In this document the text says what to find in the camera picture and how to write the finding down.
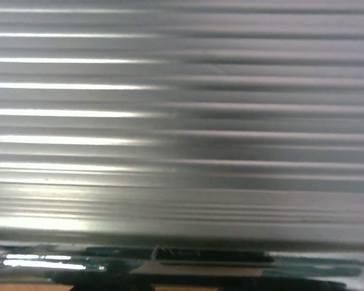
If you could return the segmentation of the aluminium poker case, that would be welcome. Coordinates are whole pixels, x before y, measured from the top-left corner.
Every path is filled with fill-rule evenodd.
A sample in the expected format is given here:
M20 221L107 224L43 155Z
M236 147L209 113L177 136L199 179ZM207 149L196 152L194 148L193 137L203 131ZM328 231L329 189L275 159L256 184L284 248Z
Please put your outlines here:
M0 284L364 290L364 1L0 1Z

